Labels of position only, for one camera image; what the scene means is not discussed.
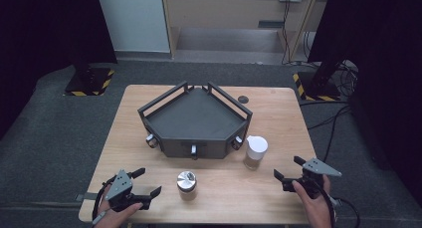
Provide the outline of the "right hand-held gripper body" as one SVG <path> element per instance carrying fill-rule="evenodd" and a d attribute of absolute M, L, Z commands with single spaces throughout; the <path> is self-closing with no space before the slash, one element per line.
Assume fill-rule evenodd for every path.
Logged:
<path fill-rule="evenodd" d="M 284 178 L 282 181 L 284 191 L 294 192 L 295 189 L 292 182 L 295 180 L 305 189 L 310 198 L 315 198 L 323 189 L 324 175 L 337 177 L 342 176 L 340 171 L 332 168 L 316 157 L 306 161 L 301 168 L 303 169 L 303 173 L 300 178 Z"/>

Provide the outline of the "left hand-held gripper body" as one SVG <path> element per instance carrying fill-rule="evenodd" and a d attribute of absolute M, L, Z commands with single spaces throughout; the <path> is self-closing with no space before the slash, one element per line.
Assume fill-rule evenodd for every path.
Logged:
<path fill-rule="evenodd" d="M 108 193 L 105 196 L 105 199 L 108 201 L 110 208 L 119 212 L 124 210 L 135 203 L 142 203 L 144 198 L 147 195 L 135 195 L 131 192 L 132 189 L 132 179 L 130 179 L 124 169 L 121 169 L 114 181 L 111 184 L 111 187 Z M 146 204 L 140 208 L 140 210 L 148 210 L 150 204 Z"/>

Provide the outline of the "silver lid spice jar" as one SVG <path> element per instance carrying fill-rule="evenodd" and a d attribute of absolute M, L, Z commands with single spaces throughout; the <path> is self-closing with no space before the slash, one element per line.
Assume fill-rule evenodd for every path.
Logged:
<path fill-rule="evenodd" d="M 182 200 L 191 201 L 196 198 L 197 179 L 192 171 L 180 172 L 176 184 Z"/>

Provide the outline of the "white lid spice jar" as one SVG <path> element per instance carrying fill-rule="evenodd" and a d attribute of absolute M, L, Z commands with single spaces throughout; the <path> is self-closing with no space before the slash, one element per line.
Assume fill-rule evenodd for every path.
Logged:
<path fill-rule="evenodd" d="M 256 170 L 264 158 L 267 149 L 268 143 L 262 136 L 249 135 L 247 137 L 247 149 L 244 158 L 245 166 L 251 170 Z"/>

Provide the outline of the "black corner rack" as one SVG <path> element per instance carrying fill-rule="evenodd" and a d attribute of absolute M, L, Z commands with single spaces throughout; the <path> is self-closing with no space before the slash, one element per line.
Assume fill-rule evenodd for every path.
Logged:
<path fill-rule="evenodd" d="M 222 159 L 239 149 L 253 113 L 210 82 L 183 82 L 138 110 L 146 142 L 168 157 Z"/>

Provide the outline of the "person's left hand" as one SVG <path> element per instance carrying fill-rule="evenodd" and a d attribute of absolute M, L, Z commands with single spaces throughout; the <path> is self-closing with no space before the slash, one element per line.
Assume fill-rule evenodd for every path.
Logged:
<path fill-rule="evenodd" d="M 93 226 L 93 228 L 119 228 L 130 216 L 137 212 L 142 206 L 142 203 L 135 203 L 125 208 L 122 211 L 113 211 L 108 201 L 106 200 L 106 194 L 108 193 L 110 186 L 105 188 L 105 192 L 101 199 L 101 203 L 98 208 L 98 217 L 100 214 L 104 216 Z"/>

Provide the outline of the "person's right hand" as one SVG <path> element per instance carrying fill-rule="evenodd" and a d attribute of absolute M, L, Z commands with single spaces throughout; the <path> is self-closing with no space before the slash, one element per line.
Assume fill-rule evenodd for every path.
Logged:
<path fill-rule="evenodd" d="M 310 198 L 297 181 L 293 181 L 292 185 L 302 200 L 310 226 L 312 228 L 332 228 L 330 208 L 324 197 L 320 195 L 318 198 Z"/>

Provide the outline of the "black stand with striped base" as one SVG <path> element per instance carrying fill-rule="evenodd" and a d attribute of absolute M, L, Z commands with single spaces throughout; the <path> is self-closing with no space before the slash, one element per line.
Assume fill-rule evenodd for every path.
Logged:
<path fill-rule="evenodd" d="M 340 91 L 331 80 L 338 69 L 338 63 L 323 61 L 315 72 L 297 72 L 294 74 L 300 98 L 307 101 L 339 101 Z"/>
<path fill-rule="evenodd" d="M 65 96 L 101 96 L 108 87 L 114 70 L 110 68 L 88 68 L 76 70 L 67 84 Z"/>

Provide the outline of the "black curtain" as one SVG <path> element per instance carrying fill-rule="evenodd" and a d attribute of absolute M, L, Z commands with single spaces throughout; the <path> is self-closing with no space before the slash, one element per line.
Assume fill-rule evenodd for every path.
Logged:
<path fill-rule="evenodd" d="M 41 77 L 115 61 L 100 0 L 0 0 L 0 138 Z"/>
<path fill-rule="evenodd" d="M 327 0 L 310 60 L 357 66 L 358 129 L 422 205 L 422 0 Z"/>

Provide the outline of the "beige wooden cabinet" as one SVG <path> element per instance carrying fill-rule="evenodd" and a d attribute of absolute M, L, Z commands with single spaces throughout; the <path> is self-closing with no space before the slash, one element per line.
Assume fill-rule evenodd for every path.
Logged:
<path fill-rule="evenodd" d="M 183 28 L 275 30 L 286 60 L 296 57 L 306 32 L 314 32 L 327 0 L 162 0 L 170 50 Z"/>

